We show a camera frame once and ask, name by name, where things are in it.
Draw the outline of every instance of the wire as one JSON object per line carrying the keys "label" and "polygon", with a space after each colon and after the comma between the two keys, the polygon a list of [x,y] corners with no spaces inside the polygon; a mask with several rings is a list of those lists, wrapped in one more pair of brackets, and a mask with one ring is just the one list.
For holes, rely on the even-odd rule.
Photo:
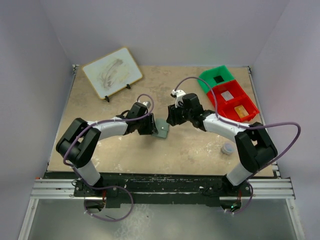
{"label": "wire", "polygon": [[123,111],[120,115],[121,116],[124,116],[124,114],[126,114],[127,112],[129,112],[130,110],[125,110],[125,111]]}
{"label": "wire", "polygon": [[252,198],[254,196],[254,188],[252,187],[252,185],[248,181],[246,183],[249,185],[249,188],[250,188],[250,198],[249,198],[248,202],[243,207],[241,207],[239,210],[234,211],[234,212],[227,211],[227,213],[239,214],[239,213],[243,212],[247,207],[249,207],[249,205],[252,201]]}
{"label": "wire", "polygon": [[210,89],[210,92],[213,96],[213,99],[214,99],[214,105],[215,105],[215,115],[216,117],[218,118],[218,120],[220,120],[221,122],[223,123],[226,123],[226,124],[229,124],[229,125],[232,125],[232,126],[235,126],[235,127],[238,127],[238,128],[243,128],[243,129],[247,129],[247,130],[259,130],[259,129],[267,129],[267,128],[274,128],[274,127],[279,127],[279,126],[286,126],[286,125],[294,125],[297,127],[297,132],[296,132],[296,135],[295,137],[293,138],[293,140],[291,141],[291,143],[280,153],[278,154],[278,156],[276,156],[274,159],[272,159],[271,161],[269,161],[267,164],[265,164],[264,166],[262,166],[258,171],[254,172],[253,174],[251,174],[250,176],[248,176],[246,178],[247,180],[247,183],[249,184],[249,187],[250,187],[250,191],[251,191],[251,195],[250,195],[250,198],[249,198],[249,201],[246,203],[246,205],[244,207],[242,207],[240,210],[234,212],[234,214],[238,214],[238,213],[241,213],[244,209],[246,209],[249,204],[251,203],[252,201],[252,198],[254,196],[254,188],[252,187],[252,185],[248,182],[248,180],[250,178],[252,178],[254,175],[256,175],[259,171],[261,171],[262,169],[268,167],[269,165],[271,165],[272,163],[274,163],[275,161],[277,161],[279,158],[281,158],[286,152],[288,152],[288,150],[295,144],[295,142],[298,140],[300,134],[301,134],[301,126],[296,123],[296,122],[293,122],[293,121],[288,121],[288,122],[280,122],[280,123],[273,123],[273,124],[266,124],[266,125],[262,125],[262,126],[244,126],[244,125],[241,125],[241,124],[237,124],[235,122],[232,122],[232,121],[228,121],[228,120],[225,120],[223,118],[221,118],[218,114],[218,102],[217,102],[217,98],[216,98],[216,95],[213,91],[213,89],[210,87],[210,85],[204,81],[203,79],[199,78],[199,77],[196,77],[196,76],[189,76],[189,77],[186,77],[185,79],[181,80],[177,86],[175,87],[175,91],[178,89],[178,87],[186,80],[188,79],[196,79],[196,80],[199,80],[199,81],[202,81],[209,89]]}
{"label": "wire", "polygon": [[139,99],[140,99],[142,96],[148,97],[148,98],[151,100],[151,102],[152,102],[152,106],[151,106],[151,109],[150,109],[149,112],[147,112],[145,115],[140,116],[140,117],[137,117],[137,118],[132,118],[132,119],[106,119],[106,120],[101,120],[101,121],[98,121],[98,122],[95,122],[95,123],[92,123],[92,124],[88,125],[85,129],[83,129],[83,130],[79,133],[78,136],[76,136],[76,138],[75,138],[74,141],[71,143],[70,147],[68,148],[68,150],[66,151],[66,153],[65,153],[64,156],[63,156],[63,164],[71,167],[71,168],[73,169],[74,173],[75,173],[78,177],[80,177],[80,178],[82,179],[82,181],[84,182],[84,184],[85,184],[88,188],[90,188],[90,189],[92,189],[92,190],[107,190],[107,189],[117,188],[117,189],[120,189],[120,190],[125,191],[125,192],[129,195],[130,200],[131,200],[130,210],[128,211],[128,213],[127,213],[126,215],[124,215],[123,217],[120,217],[120,218],[118,218],[118,219],[112,219],[112,218],[111,218],[111,219],[107,219],[107,218],[100,217],[100,216],[98,216],[98,215],[95,215],[95,214],[89,212],[88,209],[87,209],[87,207],[86,207],[86,201],[84,201],[84,209],[85,209],[85,212],[88,213],[90,216],[96,218],[96,219],[100,219],[100,220],[103,220],[103,221],[106,221],[106,222],[118,222],[118,221],[121,221],[121,220],[125,219],[126,217],[128,217],[128,216],[130,215],[130,213],[132,212],[132,210],[133,210],[133,208],[134,208],[134,199],[133,199],[131,193],[130,193],[127,189],[125,189],[124,187],[122,187],[122,186],[105,186],[105,187],[94,187],[94,186],[91,186],[90,184],[88,184],[88,183],[86,182],[86,180],[84,180],[84,179],[81,177],[80,173],[79,173],[78,170],[74,167],[73,164],[67,163],[67,157],[68,157],[71,149],[72,149],[72,148],[76,145],[76,143],[78,142],[78,140],[79,140],[90,128],[92,128],[92,127],[94,127],[94,126],[96,126],[96,125],[98,125],[98,124],[103,124],[103,123],[111,123],[111,122],[132,122],[132,121],[137,121],[137,120],[143,119],[143,118],[147,117],[148,115],[150,115],[150,114],[152,113],[152,111],[154,110],[155,101],[154,101],[154,99],[153,99],[150,95],[145,94],[145,93],[142,93],[142,94],[140,94],[140,95],[137,97],[137,99],[136,99],[137,102],[139,101]]}
{"label": "wire", "polygon": [[63,156],[63,164],[65,164],[65,165],[73,168],[73,165],[72,165],[72,164],[66,162],[67,156],[69,155],[71,149],[76,145],[77,141],[78,141],[90,128],[92,128],[92,127],[94,127],[94,126],[96,126],[96,125],[98,125],[98,124],[104,124],[104,123],[137,121],[137,120],[143,119],[143,118],[145,118],[146,116],[150,115],[150,114],[152,113],[152,111],[154,110],[155,101],[153,100],[153,98],[152,98],[150,95],[145,94],[145,93],[140,94],[136,100],[139,101],[139,99],[140,99],[142,96],[147,96],[148,98],[150,98],[150,100],[151,100],[151,102],[152,102],[152,106],[151,106],[151,109],[150,109],[149,112],[147,112],[145,115],[140,116],[140,117],[137,117],[137,118],[132,118],[132,119],[106,119],[106,120],[97,121],[97,122],[94,122],[94,123],[88,125],[84,130],[82,130],[82,132],[79,133],[78,136],[76,136],[76,138],[74,139],[74,141],[71,143],[70,147],[68,148],[68,150],[66,151],[66,153],[65,153],[64,156]]}

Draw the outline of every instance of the green tray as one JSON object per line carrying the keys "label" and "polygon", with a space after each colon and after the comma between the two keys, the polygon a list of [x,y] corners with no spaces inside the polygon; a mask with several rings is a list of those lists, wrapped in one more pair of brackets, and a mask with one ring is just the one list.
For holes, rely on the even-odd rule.
{"label": "green tray", "polygon": [[[235,79],[225,65],[204,71],[200,74],[199,78],[206,81],[206,83],[209,84],[210,88]],[[198,83],[205,93],[210,91],[210,88],[204,82],[198,80]]]}

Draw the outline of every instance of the black mounting bar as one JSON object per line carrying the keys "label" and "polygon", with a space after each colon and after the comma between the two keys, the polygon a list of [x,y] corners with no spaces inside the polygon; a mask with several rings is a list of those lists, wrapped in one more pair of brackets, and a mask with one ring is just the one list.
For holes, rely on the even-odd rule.
{"label": "black mounting bar", "polygon": [[[102,173],[103,186],[121,186],[133,196],[135,204],[200,204],[220,207],[220,197],[249,197],[248,184],[244,182],[237,189],[228,192],[222,187],[223,176],[209,175],[165,175]],[[76,181],[75,197],[101,197],[102,191],[94,191],[82,181]],[[128,194],[118,188],[106,191],[106,208],[119,208],[130,204]]]}

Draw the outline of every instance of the beige tabletop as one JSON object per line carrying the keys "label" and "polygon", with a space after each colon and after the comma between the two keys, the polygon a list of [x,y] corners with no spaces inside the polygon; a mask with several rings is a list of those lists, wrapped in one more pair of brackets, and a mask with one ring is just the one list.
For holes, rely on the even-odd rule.
{"label": "beige tabletop", "polygon": [[[110,97],[101,100],[91,87],[84,72],[79,69],[70,97],[62,116],[56,142],[75,118],[86,121],[110,119],[130,109],[137,96],[149,94],[155,101],[155,118],[167,119],[168,105],[175,100],[170,96],[178,82],[189,76],[199,76],[211,67],[195,66],[140,66],[143,78]],[[255,97],[246,67],[230,67],[229,71],[255,103]],[[179,89],[196,93],[204,109],[214,110],[206,94],[194,79],[185,81]],[[251,122],[261,122],[257,115]],[[134,132],[125,136],[113,136],[98,142],[92,161],[99,172],[144,174],[193,174],[224,175],[239,163],[237,151],[228,156],[221,147],[228,139],[214,133],[203,132],[190,122],[169,128],[167,139]],[[72,171],[62,162],[62,157],[52,150],[48,171]],[[273,176],[272,167],[257,176]]]}

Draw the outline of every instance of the small block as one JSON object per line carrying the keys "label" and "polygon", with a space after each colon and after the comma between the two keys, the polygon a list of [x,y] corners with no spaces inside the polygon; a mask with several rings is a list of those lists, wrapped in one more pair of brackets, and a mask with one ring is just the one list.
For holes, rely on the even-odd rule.
{"label": "small block", "polygon": [[247,112],[247,110],[243,105],[236,106],[234,110],[238,114],[239,118],[244,118],[249,115],[249,113]]}

